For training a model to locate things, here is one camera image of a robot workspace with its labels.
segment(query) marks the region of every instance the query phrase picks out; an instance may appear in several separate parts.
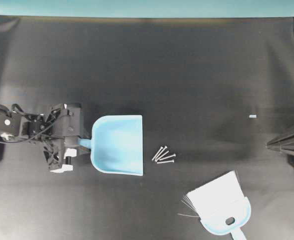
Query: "hole in brush handle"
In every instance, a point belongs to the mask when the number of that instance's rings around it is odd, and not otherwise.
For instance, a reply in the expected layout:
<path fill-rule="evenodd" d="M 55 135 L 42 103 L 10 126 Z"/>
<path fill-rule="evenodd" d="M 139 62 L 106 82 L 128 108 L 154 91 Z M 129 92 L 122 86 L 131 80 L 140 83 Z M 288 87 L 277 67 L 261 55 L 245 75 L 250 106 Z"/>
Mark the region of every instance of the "hole in brush handle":
<path fill-rule="evenodd" d="M 235 223 L 235 218 L 234 217 L 230 217 L 226 220 L 226 225 L 230 226 L 231 224 Z"/>

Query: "brush handle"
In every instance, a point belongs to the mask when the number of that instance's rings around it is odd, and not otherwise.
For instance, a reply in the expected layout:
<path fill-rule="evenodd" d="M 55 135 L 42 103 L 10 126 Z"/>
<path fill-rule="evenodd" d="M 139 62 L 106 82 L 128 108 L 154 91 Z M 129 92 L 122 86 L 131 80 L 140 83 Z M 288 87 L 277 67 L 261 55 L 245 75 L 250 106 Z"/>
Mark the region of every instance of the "brush handle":
<path fill-rule="evenodd" d="M 240 228 L 236 228 L 232 230 L 231 236 L 233 240 L 247 240 L 246 236 L 243 234 Z"/>

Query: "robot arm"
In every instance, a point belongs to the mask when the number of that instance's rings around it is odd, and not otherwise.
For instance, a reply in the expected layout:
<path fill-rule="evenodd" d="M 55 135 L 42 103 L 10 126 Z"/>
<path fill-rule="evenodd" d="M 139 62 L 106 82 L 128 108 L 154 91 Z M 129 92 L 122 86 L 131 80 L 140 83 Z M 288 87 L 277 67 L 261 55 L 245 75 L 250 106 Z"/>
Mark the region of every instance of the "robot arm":
<path fill-rule="evenodd" d="M 11 110 L 0 105 L 0 144 L 39 144 L 51 172 L 72 171 L 72 157 L 80 148 L 88 152 L 79 146 L 82 136 L 80 104 L 58 104 L 46 115 L 25 113 L 17 104 Z"/>

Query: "hand brush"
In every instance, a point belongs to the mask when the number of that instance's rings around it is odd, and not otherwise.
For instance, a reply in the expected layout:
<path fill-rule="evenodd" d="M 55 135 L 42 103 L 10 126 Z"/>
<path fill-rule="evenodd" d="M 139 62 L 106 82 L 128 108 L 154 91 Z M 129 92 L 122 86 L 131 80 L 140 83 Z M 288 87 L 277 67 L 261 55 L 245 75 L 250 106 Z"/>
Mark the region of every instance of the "hand brush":
<path fill-rule="evenodd" d="M 246 240 L 240 227 L 249 220 L 251 205 L 234 171 L 187 193 L 182 202 L 199 215 L 210 233 L 231 233 L 234 240 Z"/>

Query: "dustpan handle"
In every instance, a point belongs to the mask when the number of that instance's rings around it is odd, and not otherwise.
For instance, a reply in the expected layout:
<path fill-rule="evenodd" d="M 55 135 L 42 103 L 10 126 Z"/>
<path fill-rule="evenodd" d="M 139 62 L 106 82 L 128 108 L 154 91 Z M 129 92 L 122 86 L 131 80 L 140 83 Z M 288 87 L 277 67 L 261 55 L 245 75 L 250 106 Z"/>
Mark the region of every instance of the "dustpan handle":
<path fill-rule="evenodd" d="M 91 139 L 78 138 L 78 144 L 80 146 L 87 148 L 87 149 L 91 149 Z"/>
<path fill-rule="evenodd" d="M 236 228 L 232 230 L 231 236 L 233 240 L 247 240 L 246 236 L 243 234 L 240 228 Z"/>

